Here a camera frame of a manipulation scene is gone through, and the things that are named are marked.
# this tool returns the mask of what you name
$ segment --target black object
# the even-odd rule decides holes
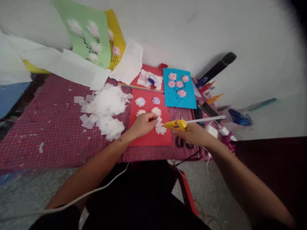
[[[198,107],[199,106],[199,100],[196,100],[196,106],[197,106],[197,109],[194,109],[194,115],[195,115],[195,120],[196,119],[202,119],[202,111],[201,109]],[[204,122],[201,121],[201,122],[198,122],[198,124],[200,125],[204,125]]]
[[[210,107],[207,103],[202,104],[199,106],[209,117],[216,117],[219,116],[217,112],[215,112],[214,109]],[[217,123],[221,123],[222,119],[216,120]]]
[[[212,78],[218,75],[223,69],[225,69],[229,64],[231,64],[237,56],[233,52],[227,53],[222,60],[216,63],[204,76],[198,81],[196,87],[203,86],[207,84]]]
[[[175,164],[175,162],[173,163],[173,166],[174,167],[177,167],[178,165],[184,163],[185,161],[191,159],[192,157],[196,156],[197,154],[200,154],[201,155],[201,147],[198,148],[198,151],[196,153],[194,153],[193,155],[189,156],[188,158],[184,159],[183,161],[179,162],[178,164]]]
[[[185,141],[182,138],[176,137],[176,145],[177,145],[177,147],[183,148],[184,143],[185,143]],[[192,144],[185,143],[185,146],[188,149],[194,149],[194,145],[192,145]]]

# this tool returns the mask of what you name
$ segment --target hand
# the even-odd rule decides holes
[[[174,130],[172,129],[172,133],[187,142],[194,144],[196,146],[209,147],[217,142],[214,136],[204,130],[200,125],[196,123],[187,124],[186,131]]]
[[[138,116],[127,133],[129,133],[133,139],[142,137],[154,128],[158,122],[156,120],[157,118],[158,116],[154,113],[142,113]]]

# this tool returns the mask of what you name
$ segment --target pile of paper scraps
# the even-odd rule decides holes
[[[125,126],[118,119],[112,116],[123,113],[126,109],[128,99],[133,96],[122,91],[120,86],[113,86],[106,83],[101,91],[96,91],[93,95],[75,96],[74,103],[82,106],[82,113],[91,114],[89,117],[84,114],[80,117],[83,122],[82,126],[92,129],[94,125],[99,127],[101,135],[106,135],[109,141],[118,139]]]

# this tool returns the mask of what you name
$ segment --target white charger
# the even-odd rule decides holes
[[[211,126],[211,122],[206,125],[205,130],[210,133],[212,136],[214,136],[215,138],[217,138],[218,132],[217,130]]]

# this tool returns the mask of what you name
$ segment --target blue paper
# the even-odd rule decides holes
[[[169,79],[169,74],[175,73],[177,74],[176,79]],[[182,80],[183,76],[188,76],[188,81],[184,82]],[[165,95],[165,106],[172,107],[181,107],[181,108],[189,108],[196,109],[196,99],[191,79],[191,72],[179,70],[179,69],[163,69],[163,81],[164,81],[164,95]],[[174,83],[181,81],[183,87],[179,88],[176,85],[171,88],[168,86],[169,81],[174,81]],[[183,90],[186,92],[185,97],[180,97],[178,92]]]

